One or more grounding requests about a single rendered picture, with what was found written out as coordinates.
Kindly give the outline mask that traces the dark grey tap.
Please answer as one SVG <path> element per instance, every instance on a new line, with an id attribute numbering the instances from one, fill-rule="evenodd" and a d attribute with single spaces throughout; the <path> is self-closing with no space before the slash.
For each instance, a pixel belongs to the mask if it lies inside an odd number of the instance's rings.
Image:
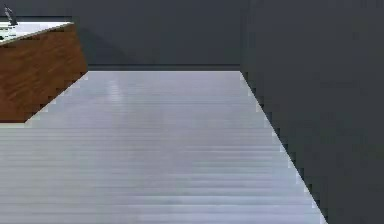
<path id="1" fill-rule="evenodd" d="M 11 26 L 16 26 L 18 24 L 14 12 L 7 5 L 4 5 L 4 13 L 7 16 Z"/>

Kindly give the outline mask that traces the brown wooden sink cabinet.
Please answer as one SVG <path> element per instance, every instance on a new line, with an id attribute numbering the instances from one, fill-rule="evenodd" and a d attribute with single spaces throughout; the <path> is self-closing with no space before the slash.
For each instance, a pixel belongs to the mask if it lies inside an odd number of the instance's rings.
<path id="1" fill-rule="evenodd" d="M 88 72 L 72 22 L 0 22 L 0 123 L 24 123 Z"/>

